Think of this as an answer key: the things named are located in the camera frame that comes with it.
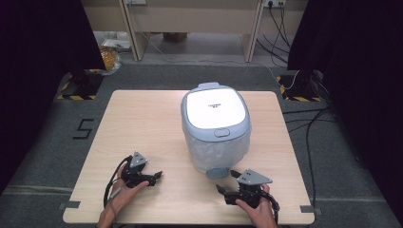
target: wooden table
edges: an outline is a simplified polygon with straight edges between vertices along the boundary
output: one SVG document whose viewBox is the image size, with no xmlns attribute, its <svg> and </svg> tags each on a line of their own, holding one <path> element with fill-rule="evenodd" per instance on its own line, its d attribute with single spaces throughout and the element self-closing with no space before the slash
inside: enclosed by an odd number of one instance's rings
<svg viewBox="0 0 403 228">
<path fill-rule="evenodd" d="M 236 179 L 210 180 L 197 171 L 182 133 L 182 90 L 117 90 L 88 152 L 64 221 L 96 223 L 103 211 L 106 185 L 119 162 L 139 151 L 148 159 L 144 174 L 163 171 L 119 215 L 118 223 L 136 224 L 251 224 L 238 207 L 226 205 L 216 183 L 238 190 Z M 233 169 L 253 169 L 272 179 L 271 194 L 280 205 L 279 224 L 310 224 L 313 213 L 296 155 L 273 92 L 241 91 L 252 123 L 249 152 Z"/>
</svg>

